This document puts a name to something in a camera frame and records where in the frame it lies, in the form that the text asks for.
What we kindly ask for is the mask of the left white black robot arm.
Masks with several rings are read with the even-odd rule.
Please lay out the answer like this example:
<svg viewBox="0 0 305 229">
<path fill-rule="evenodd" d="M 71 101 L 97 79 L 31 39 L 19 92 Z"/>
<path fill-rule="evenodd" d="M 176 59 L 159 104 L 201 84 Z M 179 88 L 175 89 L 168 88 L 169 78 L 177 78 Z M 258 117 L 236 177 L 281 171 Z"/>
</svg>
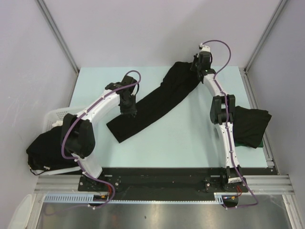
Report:
<svg viewBox="0 0 305 229">
<path fill-rule="evenodd" d="M 74 160 L 83 173 L 90 177 L 89 186 L 99 191 L 105 186 L 102 167 L 96 161 L 94 127 L 113 108 L 119 106 L 122 115 L 135 116 L 136 94 L 142 77 L 137 70 L 128 71 L 122 81 L 110 83 L 102 95 L 77 114 L 66 114 L 61 127 L 61 155 Z"/>
</svg>

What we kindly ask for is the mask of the white plastic laundry basket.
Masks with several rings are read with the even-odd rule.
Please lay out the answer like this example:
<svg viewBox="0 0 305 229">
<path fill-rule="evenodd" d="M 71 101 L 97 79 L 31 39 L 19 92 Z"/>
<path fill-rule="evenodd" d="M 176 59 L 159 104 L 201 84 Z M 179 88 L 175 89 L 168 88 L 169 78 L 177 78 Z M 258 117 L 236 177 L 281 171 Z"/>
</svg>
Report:
<svg viewBox="0 0 305 229">
<path fill-rule="evenodd" d="M 61 155 L 61 126 L 66 114 L 76 114 L 82 107 L 65 107 L 45 115 L 43 132 L 27 148 L 30 172 L 36 176 L 74 173 L 80 167 Z"/>
</svg>

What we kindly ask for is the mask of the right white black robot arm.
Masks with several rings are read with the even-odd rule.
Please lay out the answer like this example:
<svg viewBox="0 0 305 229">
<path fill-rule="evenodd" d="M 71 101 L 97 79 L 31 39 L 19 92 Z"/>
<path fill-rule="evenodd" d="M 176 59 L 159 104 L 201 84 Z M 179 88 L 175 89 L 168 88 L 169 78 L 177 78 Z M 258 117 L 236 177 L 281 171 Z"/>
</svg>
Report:
<svg viewBox="0 0 305 229">
<path fill-rule="evenodd" d="M 235 96 L 228 94 L 216 79 L 216 71 L 211 68 L 212 53 L 210 47 L 202 45 L 200 51 L 194 55 L 191 70 L 210 92 L 212 104 L 210 120 L 217 130 L 224 152 L 224 168 L 239 166 L 234 138 L 233 120 L 235 115 Z"/>
</svg>

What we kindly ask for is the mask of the black t shirt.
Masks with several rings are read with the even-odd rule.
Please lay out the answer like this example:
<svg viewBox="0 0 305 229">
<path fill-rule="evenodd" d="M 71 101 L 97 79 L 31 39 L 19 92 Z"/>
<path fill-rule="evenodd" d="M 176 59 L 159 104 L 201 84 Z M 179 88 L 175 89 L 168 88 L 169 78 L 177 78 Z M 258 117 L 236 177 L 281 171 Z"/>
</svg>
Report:
<svg viewBox="0 0 305 229">
<path fill-rule="evenodd" d="M 167 72 L 160 86 L 136 104 L 135 117 L 119 115 L 107 123 L 115 139 L 122 143 L 153 124 L 182 102 L 199 80 L 190 62 L 176 62 Z"/>
</svg>

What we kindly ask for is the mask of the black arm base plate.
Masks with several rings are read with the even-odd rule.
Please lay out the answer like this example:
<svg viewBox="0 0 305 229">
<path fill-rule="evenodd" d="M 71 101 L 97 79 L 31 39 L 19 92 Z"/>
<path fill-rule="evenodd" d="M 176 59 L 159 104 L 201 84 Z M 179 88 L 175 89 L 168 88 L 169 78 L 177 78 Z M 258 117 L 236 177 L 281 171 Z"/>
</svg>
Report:
<svg viewBox="0 0 305 229">
<path fill-rule="evenodd" d="M 80 192 L 108 191 L 122 201 L 208 201 L 214 193 L 248 193 L 241 182 L 229 184 L 222 168 L 104 168 L 98 182 L 82 175 Z"/>
</svg>

